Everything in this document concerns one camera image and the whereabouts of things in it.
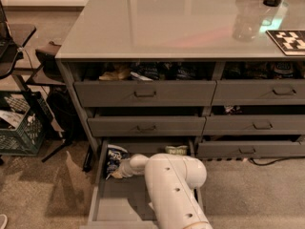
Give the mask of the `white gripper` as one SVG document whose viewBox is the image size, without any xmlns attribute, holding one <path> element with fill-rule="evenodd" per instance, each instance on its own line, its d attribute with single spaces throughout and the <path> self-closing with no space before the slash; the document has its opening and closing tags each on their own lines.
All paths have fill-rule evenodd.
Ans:
<svg viewBox="0 0 305 229">
<path fill-rule="evenodd" d="M 133 169 L 131 167 L 130 161 L 128 159 L 123 159 L 120 162 L 118 167 L 118 171 L 114 171 L 112 173 L 112 177 L 121 179 L 122 177 L 132 177 L 133 176 Z"/>
</svg>

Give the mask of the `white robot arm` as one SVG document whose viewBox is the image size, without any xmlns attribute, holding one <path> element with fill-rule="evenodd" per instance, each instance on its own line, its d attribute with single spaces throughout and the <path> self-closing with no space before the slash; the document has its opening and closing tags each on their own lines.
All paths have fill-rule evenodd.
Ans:
<svg viewBox="0 0 305 229">
<path fill-rule="evenodd" d="M 160 229 L 213 229 L 193 189 L 206 181 L 204 164 L 191 156 L 135 154 L 121 159 L 115 178 L 143 176 Z"/>
</svg>

